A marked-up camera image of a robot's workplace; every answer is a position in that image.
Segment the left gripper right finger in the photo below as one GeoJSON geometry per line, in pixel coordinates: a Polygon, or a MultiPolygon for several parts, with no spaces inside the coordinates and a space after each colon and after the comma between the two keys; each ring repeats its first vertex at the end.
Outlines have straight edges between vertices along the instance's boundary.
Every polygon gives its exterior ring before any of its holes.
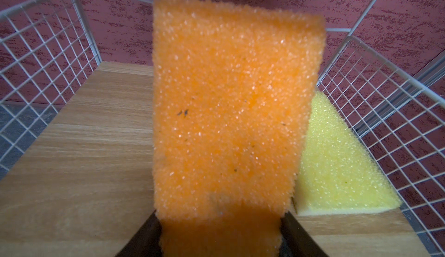
{"type": "Polygon", "coordinates": [[[289,211],[281,218],[280,232],[294,257],[328,257],[289,211]]]}

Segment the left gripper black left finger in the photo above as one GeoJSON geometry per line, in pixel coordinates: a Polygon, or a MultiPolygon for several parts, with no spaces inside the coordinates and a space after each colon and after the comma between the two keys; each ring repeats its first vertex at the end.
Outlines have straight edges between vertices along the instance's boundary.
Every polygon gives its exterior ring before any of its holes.
{"type": "Polygon", "coordinates": [[[116,257],[162,257],[162,227],[154,211],[116,257]]]}

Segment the yellow sponge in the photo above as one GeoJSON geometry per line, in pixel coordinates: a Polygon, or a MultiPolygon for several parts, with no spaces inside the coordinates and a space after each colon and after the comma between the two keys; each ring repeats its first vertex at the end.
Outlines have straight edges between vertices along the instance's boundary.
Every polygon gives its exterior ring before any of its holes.
{"type": "Polygon", "coordinates": [[[317,91],[295,186],[297,214],[375,214],[401,204],[367,149],[328,97],[317,91]]]}

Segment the orange sponge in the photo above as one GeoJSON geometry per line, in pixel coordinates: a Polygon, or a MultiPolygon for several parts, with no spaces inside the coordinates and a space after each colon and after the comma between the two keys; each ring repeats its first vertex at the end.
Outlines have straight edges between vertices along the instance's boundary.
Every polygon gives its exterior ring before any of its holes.
{"type": "Polygon", "coordinates": [[[154,206],[166,257],[275,257],[326,45],[316,14],[156,0],[154,206]]]}

